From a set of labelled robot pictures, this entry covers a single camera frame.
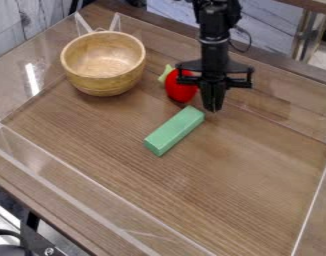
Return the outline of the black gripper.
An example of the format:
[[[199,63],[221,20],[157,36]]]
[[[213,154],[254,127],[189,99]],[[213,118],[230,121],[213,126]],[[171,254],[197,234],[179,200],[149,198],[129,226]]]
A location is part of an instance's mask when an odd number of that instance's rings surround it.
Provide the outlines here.
[[[230,58],[230,39],[211,41],[201,39],[201,58],[175,65],[177,82],[199,85],[203,107],[214,112],[222,109],[226,90],[251,88],[254,68]],[[218,81],[213,86],[205,81]]]

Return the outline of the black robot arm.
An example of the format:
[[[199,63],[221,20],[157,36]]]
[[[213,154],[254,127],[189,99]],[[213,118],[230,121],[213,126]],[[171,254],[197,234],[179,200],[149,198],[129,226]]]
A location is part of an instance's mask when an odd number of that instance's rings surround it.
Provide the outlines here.
[[[222,109],[231,88],[253,87],[254,67],[230,59],[230,30],[242,18],[238,0],[193,0],[199,24],[201,58],[179,62],[177,82],[197,85],[203,107],[211,112]]]

